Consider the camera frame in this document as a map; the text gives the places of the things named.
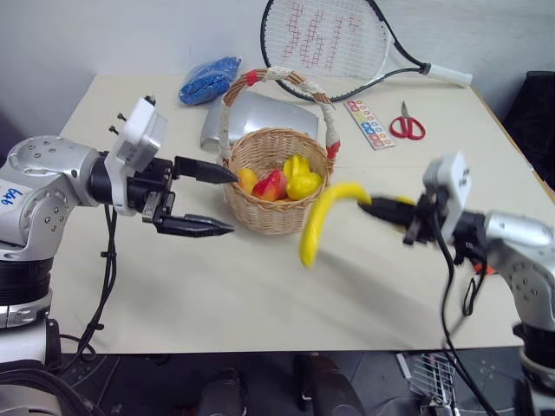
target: blue plastic bag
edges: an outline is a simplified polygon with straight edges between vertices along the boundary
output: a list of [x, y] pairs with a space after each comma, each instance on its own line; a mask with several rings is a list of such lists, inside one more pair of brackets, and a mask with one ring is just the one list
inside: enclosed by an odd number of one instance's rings
[[222, 95], [235, 79], [240, 63], [240, 57], [227, 56], [193, 68], [181, 87], [180, 100], [195, 106]]

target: racket handle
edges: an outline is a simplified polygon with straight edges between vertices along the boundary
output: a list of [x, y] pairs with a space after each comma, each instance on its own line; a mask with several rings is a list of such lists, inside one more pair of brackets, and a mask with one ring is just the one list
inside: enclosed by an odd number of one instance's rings
[[455, 71], [453, 69], [440, 67], [439, 65], [430, 64], [430, 69], [427, 76], [436, 78], [438, 80], [452, 82], [453, 84], [467, 87], [472, 82], [472, 75], [463, 72]]

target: red scissors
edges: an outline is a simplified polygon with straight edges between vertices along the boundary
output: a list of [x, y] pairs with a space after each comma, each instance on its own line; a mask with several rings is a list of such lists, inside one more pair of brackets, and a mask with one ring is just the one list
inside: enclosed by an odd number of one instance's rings
[[[407, 104], [405, 104], [405, 101], [402, 102], [401, 114], [402, 114], [401, 116], [391, 121], [391, 124], [389, 125], [389, 131], [391, 132], [391, 134], [401, 139], [410, 139], [410, 140], [424, 139], [424, 136], [426, 135], [426, 129], [422, 124], [420, 124], [420, 122], [417, 119], [414, 119], [410, 115], [408, 115]], [[401, 130], [398, 130], [397, 128], [395, 128], [396, 124], [399, 124], [399, 127], [401, 128]], [[418, 135], [415, 134], [415, 133], [419, 133], [415, 131], [416, 130], [415, 126], [418, 127], [418, 130], [420, 131], [420, 134]]]

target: table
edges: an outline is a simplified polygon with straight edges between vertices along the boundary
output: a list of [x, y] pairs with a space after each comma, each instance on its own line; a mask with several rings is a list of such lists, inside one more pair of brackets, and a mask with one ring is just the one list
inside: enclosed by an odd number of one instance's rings
[[[101, 150], [114, 136], [108, 126], [141, 96], [154, 94], [168, 118], [161, 158], [215, 160], [199, 148], [207, 105], [183, 107], [176, 98], [181, 75], [97, 75], [62, 136]], [[256, 91], [296, 102], [274, 83]], [[355, 180], [370, 193], [418, 198], [432, 158], [462, 150], [471, 167], [471, 210], [501, 209], [555, 224], [555, 205], [534, 178], [480, 97], [470, 88], [397, 78], [360, 94], [387, 125], [405, 100], [427, 128], [421, 142], [398, 140], [373, 151], [341, 104], [336, 123], [343, 146], [333, 182]], [[174, 215], [197, 213], [237, 224], [219, 185], [174, 182]], [[224, 237], [187, 239], [158, 235], [139, 216], [119, 217], [118, 278], [94, 346], [101, 353], [178, 353], [266, 350], [431, 349], [441, 346], [439, 317], [447, 267], [432, 246], [407, 248], [402, 235], [364, 214], [353, 202], [329, 215], [316, 266], [305, 270], [298, 235], [266, 237], [237, 225]], [[61, 331], [80, 335], [101, 289], [107, 230], [101, 208], [71, 214], [52, 270], [52, 316]], [[472, 271], [458, 269], [448, 309], [460, 299]], [[454, 337], [460, 348], [519, 345], [509, 288], [487, 278], [474, 315]], [[75, 346], [63, 346], [73, 351]]]

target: white wall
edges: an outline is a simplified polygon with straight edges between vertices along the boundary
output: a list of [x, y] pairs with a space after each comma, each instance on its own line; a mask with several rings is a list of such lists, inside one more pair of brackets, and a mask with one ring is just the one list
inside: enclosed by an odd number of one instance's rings
[[[474, 74], [503, 115], [528, 70], [555, 69], [554, 0], [381, 0], [406, 49]], [[265, 0], [0, 0], [0, 112], [59, 133], [96, 73], [184, 74], [222, 55], [262, 65]]]

